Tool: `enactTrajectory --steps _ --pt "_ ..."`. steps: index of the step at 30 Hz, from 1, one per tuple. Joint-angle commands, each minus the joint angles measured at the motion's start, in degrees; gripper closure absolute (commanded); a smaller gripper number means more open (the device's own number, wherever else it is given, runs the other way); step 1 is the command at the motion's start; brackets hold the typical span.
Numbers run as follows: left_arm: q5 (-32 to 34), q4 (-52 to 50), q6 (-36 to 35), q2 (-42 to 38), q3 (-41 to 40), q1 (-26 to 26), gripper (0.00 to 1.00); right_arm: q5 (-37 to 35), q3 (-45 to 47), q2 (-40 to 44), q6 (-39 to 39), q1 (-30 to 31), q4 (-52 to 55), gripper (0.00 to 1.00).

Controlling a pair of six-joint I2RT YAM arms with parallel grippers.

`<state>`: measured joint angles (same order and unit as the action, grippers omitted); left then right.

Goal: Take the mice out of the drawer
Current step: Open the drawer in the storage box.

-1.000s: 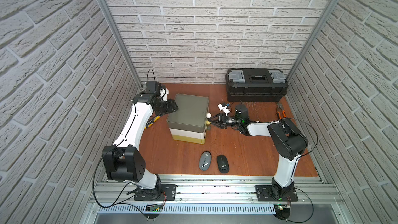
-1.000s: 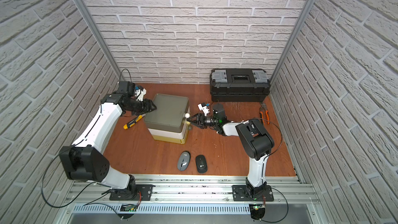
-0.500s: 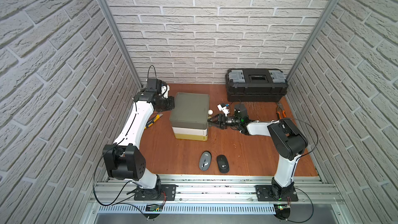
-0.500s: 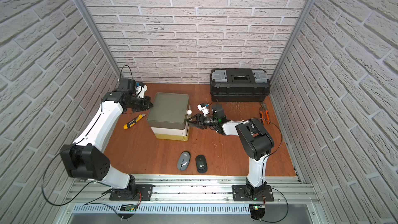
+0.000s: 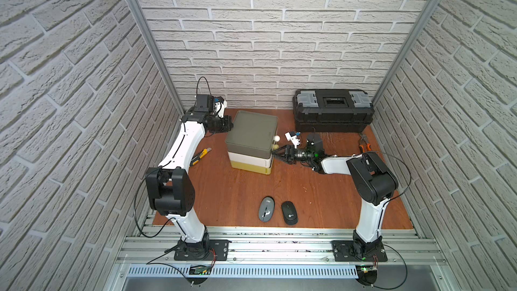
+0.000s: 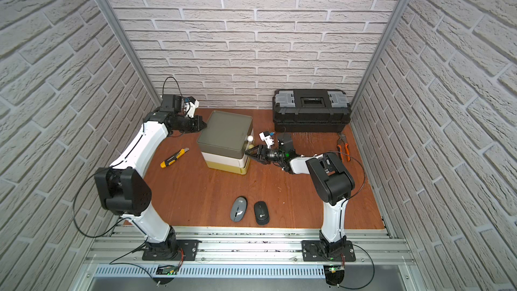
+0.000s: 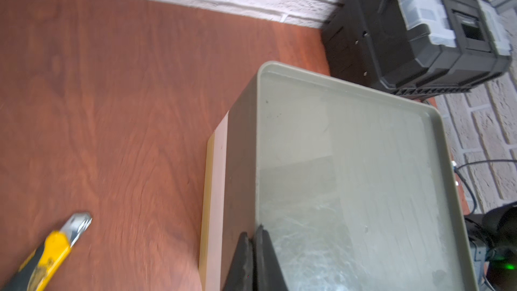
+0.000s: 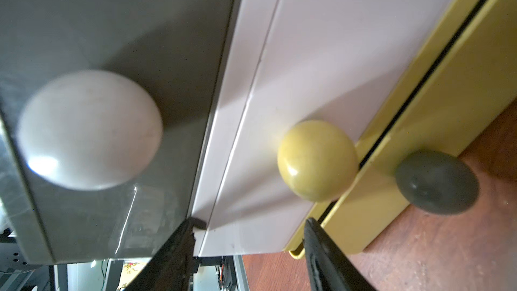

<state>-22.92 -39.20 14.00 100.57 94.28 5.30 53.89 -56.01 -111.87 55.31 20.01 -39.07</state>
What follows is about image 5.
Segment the three-drawer storage box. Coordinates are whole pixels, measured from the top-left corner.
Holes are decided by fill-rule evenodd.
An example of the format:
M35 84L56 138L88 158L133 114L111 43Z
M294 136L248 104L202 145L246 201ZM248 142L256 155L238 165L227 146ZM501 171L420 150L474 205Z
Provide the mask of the three-drawer storage box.
M270 175L278 117L240 110L225 143L232 168Z

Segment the grey computer mouse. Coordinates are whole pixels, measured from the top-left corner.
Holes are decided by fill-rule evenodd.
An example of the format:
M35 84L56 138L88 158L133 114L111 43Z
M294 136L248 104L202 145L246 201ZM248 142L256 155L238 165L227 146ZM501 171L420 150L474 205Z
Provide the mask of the grey computer mouse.
M258 211L258 218L260 219L260 221L269 222L273 217L274 209L275 200L270 196L266 196L265 198L263 198Z

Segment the black computer mouse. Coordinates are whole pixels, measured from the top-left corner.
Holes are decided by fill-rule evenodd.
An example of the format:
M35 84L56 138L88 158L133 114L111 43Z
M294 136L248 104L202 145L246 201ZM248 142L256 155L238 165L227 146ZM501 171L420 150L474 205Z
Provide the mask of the black computer mouse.
M283 214L284 222L293 226L298 223L298 213L295 205L291 201L286 201L281 205L281 211Z

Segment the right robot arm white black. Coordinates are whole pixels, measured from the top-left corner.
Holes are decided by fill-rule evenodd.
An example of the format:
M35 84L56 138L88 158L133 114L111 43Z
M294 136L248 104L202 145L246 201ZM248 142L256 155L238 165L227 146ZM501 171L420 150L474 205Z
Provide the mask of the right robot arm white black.
M285 136L291 144L273 149L272 155L287 164L303 163L320 174L350 176L362 198L354 244L366 248L381 243L385 208L399 187L397 178L383 159L373 151L331 156L324 152L323 140L317 133L308 135L304 148L299 147L300 140L294 132Z

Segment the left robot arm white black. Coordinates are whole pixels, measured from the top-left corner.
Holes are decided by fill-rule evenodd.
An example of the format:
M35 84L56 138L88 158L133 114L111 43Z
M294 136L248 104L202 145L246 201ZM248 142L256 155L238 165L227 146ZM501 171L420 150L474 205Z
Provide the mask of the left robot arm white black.
M180 230L188 248L208 251L209 235L194 210L195 188L188 175L196 149L206 133L227 133L232 118L225 116L227 102L220 96L199 94L182 117L178 137L158 167L145 174L149 205Z

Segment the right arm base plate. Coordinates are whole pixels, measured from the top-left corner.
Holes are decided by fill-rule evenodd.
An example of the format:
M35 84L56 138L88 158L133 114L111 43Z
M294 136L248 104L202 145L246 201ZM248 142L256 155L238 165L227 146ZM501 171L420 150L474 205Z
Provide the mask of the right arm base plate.
M331 242L336 262L387 262L388 257L381 241L363 242L359 240L344 240Z

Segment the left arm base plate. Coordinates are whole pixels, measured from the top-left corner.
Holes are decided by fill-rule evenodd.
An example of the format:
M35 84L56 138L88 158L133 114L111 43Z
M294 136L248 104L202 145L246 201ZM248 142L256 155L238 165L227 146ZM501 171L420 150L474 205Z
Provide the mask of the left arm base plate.
M209 240L198 243L181 241L174 251L175 261L226 261L229 240Z

